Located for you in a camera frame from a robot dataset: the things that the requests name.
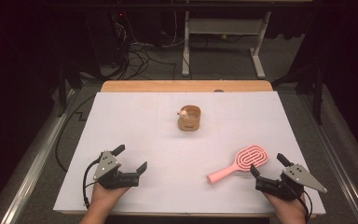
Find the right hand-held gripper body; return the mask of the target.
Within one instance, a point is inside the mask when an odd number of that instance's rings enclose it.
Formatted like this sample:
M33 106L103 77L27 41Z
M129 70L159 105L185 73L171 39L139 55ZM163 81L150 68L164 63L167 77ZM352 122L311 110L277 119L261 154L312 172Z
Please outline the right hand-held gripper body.
M300 198L308 187L322 193L327 193L327 188L318 181L304 166L293 164L282 170L279 179L273 180L260 176L255 180L255 189L273 195L284 201L292 201Z

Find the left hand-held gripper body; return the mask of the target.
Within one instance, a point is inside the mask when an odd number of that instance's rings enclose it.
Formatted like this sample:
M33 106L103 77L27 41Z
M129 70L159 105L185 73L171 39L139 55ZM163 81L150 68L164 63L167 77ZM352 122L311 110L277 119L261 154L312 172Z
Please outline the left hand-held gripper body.
M93 179L105 189L121 189L138 187L140 175L138 173L122 173L120 163L110 152L102 153Z

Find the pink hairbrush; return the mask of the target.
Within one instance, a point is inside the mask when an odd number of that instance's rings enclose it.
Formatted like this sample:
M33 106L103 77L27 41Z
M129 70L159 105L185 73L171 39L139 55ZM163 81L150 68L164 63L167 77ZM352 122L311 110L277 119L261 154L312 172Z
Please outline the pink hairbrush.
M268 153L260 146L249 146L238 151L228 167L207 175L209 184L214 184L234 172L249 172L251 167L259 167L269 160Z

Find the brown bag-shaped pot with bear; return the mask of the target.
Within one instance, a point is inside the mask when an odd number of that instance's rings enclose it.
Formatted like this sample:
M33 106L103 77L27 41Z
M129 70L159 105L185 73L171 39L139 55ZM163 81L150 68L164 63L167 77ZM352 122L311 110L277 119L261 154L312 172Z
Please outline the brown bag-shaped pot with bear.
M185 105L177 113L178 128L184 132L195 132L200 127L201 110L196 105Z

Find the person's right hand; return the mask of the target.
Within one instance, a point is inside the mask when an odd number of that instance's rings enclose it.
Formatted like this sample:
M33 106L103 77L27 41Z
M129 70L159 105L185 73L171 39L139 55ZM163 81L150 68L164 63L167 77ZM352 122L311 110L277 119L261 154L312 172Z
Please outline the person's right hand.
M306 217L306 210L299 201L287 202L273 195L264 193L264 196L272 204L276 217Z

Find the person's left hand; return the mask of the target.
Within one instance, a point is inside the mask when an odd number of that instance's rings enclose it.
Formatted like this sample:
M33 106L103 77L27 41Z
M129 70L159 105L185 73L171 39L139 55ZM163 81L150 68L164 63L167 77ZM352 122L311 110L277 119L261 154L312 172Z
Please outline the person's left hand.
M95 184L92 191L91 203L88 213L97 217L106 217L115 208L120 198L129 188L105 189L100 184Z

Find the white table board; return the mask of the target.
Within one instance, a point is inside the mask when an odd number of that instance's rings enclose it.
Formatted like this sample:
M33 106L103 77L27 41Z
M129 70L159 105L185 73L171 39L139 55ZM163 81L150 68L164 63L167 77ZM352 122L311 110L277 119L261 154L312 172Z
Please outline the white table board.
M195 132L178 128L185 105L201 110ZM232 164L236 153L257 145L268 153L261 175L282 172L277 154L303 163L304 157L281 99L275 91L259 92L100 92L62 183L55 210L83 213L82 182L91 180L90 163L101 152L124 145L121 171L132 172L145 161L138 187L126 193L116 214L250 216L273 209L255 189L249 173L235 172L215 184L207 175Z

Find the black stand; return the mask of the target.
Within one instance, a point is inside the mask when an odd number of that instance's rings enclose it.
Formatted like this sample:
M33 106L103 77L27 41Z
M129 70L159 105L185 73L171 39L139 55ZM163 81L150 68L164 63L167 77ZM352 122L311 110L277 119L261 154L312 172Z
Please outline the black stand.
M70 63L67 64L60 62L58 69L59 118L63 116L63 113L67 107L67 85L69 85L72 90L80 90L83 83L81 81L79 71L74 66L72 66Z
M309 94L313 96L312 115L319 125L322 125L322 102L324 71L317 62L301 65L299 68L290 69L288 74L271 82L276 88L283 83L296 83L297 94Z

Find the white-framed desk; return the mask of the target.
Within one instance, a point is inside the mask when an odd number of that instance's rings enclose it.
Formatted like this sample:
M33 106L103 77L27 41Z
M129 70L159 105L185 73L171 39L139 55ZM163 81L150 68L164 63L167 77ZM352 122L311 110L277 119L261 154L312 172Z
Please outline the white-framed desk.
M192 18L190 11L185 12L184 18L184 48L182 57L182 76L189 77L190 71L190 48L189 38L191 35L249 35L256 36L257 40L252 48L249 48L256 75L259 79L265 79L263 65L259 58L259 51L269 27L269 20L272 13L267 7L278 7L284 4L309 3L312 0L183 0L186 4L217 4L224 7L231 4L236 9L242 4L256 4L262 7L262 16L258 19L218 19L215 17Z

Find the metal floor rail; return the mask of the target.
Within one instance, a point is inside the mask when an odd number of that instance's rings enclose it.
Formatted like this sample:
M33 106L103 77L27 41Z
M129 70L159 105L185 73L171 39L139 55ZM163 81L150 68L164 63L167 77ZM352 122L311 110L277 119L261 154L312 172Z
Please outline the metal floor rail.
M335 174L336 180L340 185L343 194L345 195L346 201L349 203L349 206L358 221L358 189L351 181L347 170L339 159L338 154L336 153L336 149L328 138L324 126L322 124L319 124L316 121L314 115L312 114L312 106L309 102L308 97L301 95L299 99L303 107L306 109L308 116L310 117L312 124L319 135L319 138L323 142L323 149L326 154L328 163L333 173Z
M64 109L56 109L57 114L48 118L48 124L42 127L36 139L30 146L34 156L30 159L28 169L22 172L22 178L18 178L20 185L16 189L16 193L11 197L10 205L5 210L5 214L0 219L0 224L16 224L22 210L31 197L39 176L48 160L58 135L65 123L69 109L76 100L77 92L69 90L63 99L67 101Z

